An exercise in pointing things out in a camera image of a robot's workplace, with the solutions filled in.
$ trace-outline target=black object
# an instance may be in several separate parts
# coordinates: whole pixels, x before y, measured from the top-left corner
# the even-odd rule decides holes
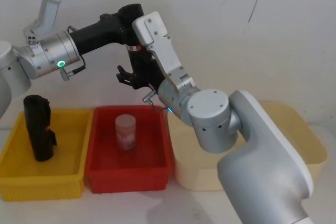
[[[140,4],[124,6],[114,14],[102,14],[100,20],[90,26],[73,31],[70,35],[79,54],[86,54],[109,43],[127,45],[133,73],[118,66],[119,82],[134,89],[151,87],[156,91],[164,80],[158,63],[152,54],[140,45],[132,23],[143,16]]]
[[[49,128],[51,109],[49,101],[39,95],[29,95],[23,100],[26,126],[34,158],[46,161],[54,155],[57,145],[55,133]]]

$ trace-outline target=yellow bin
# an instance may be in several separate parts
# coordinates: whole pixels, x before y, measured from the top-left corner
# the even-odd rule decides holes
[[[54,156],[45,162],[34,159],[24,113],[0,155],[0,193],[4,201],[73,199],[84,191],[84,167],[93,111],[51,111],[56,134]]]

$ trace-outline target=white robotic arm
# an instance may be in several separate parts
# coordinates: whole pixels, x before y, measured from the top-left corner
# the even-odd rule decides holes
[[[133,28],[166,77],[159,87],[160,100],[192,124],[205,151],[230,149],[237,131],[245,138],[244,147],[217,165],[219,180],[242,223],[312,223],[301,206],[313,192],[308,168],[256,99],[246,91],[235,91],[229,98],[220,90],[200,91],[182,67],[158,12],[138,18]]]

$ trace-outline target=robotic arm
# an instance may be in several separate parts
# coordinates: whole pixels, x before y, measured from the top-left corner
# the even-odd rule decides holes
[[[13,47],[0,41],[0,117],[12,96],[29,89],[30,79],[59,70],[67,81],[85,69],[85,63],[70,72],[64,69],[82,54],[113,42],[126,45],[133,73],[118,66],[119,82],[134,89],[150,87],[143,101],[153,104],[151,98],[157,94],[195,129],[205,151],[230,149],[238,131],[245,138],[247,144],[223,157],[217,166],[219,180],[242,223],[312,224],[301,206],[313,191],[302,158],[248,92],[235,91],[228,97],[220,90],[197,88],[181,65],[158,12],[144,16],[141,5],[128,5],[115,14],[101,15],[91,26],[42,38],[56,17],[57,8],[49,4],[43,0],[38,21],[25,29],[28,45]],[[55,16],[46,21],[48,15],[42,9],[50,8]]]

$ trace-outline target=white wall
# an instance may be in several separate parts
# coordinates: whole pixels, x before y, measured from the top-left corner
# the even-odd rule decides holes
[[[0,0],[0,39],[22,45],[22,29],[37,17],[41,0]],[[66,0],[56,30],[81,28],[130,3],[158,10],[181,62],[201,88],[228,94],[246,89],[260,100],[294,107],[309,122],[330,129],[336,119],[336,0]],[[88,68],[63,82],[54,72],[33,82],[56,107],[141,103],[147,90],[119,84],[117,65],[130,69],[124,46],[85,55]],[[12,101],[0,127],[11,127],[22,110]]]

